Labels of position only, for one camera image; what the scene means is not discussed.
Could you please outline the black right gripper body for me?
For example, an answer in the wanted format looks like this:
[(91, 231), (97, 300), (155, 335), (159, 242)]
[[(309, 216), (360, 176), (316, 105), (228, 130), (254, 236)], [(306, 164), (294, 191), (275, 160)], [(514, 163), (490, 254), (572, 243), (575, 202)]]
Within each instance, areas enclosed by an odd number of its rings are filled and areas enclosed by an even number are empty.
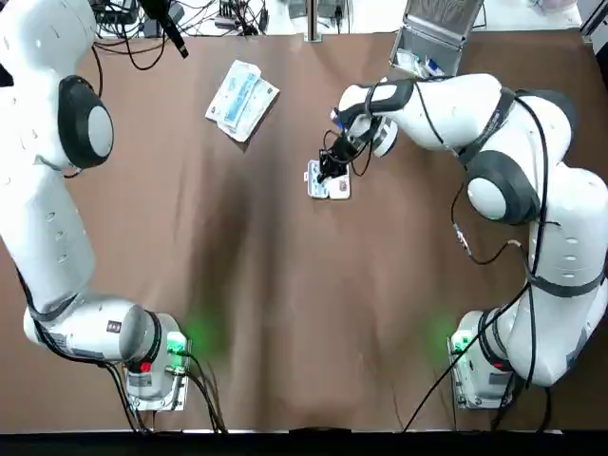
[(338, 164), (349, 164), (354, 161), (366, 146), (373, 143), (380, 125), (380, 118), (370, 119), (369, 129), (361, 136), (349, 136), (341, 131), (330, 147), (330, 161)]

